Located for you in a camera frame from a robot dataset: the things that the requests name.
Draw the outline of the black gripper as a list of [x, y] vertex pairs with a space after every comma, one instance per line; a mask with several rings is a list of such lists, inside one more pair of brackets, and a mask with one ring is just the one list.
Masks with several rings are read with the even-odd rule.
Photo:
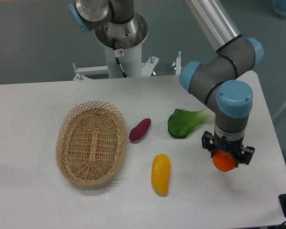
[[243, 146], [244, 136], [238, 140], [228, 140], [226, 136], [219, 137], [217, 134], [214, 136], [205, 131], [202, 135], [202, 148], [206, 149], [210, 152], [211, 158], [213, 158], [214, 154], [218, 151], [225, 151], [227, 153], [231, 153], [236, 155], [236, 167], [240, 164], [249, 165], [255, 148], [252, 146]]

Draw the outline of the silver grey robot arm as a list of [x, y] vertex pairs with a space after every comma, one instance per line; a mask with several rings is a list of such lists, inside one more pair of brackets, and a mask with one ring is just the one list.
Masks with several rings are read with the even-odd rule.
[[[253, 107], [251, 87], [238, 80], [264, 57], [254, 38], [243, 38], [218, 0], [189, 0], [192, 11], [217, 57], [207, 64], [188, 63], [179, 73], [181, 86], [215, 114], [214, 132], [205, 132], [202, 147], [215, 167], [229, 171], [248, 165], [255, 149], [243, 146], [245, 128]], [[142, 77], [141, 45], [148, 27], [135, 13], [131, 0], [77, 0], [69, 11], [82, 32], [94, 31], [104, 46], [110, 78]]]

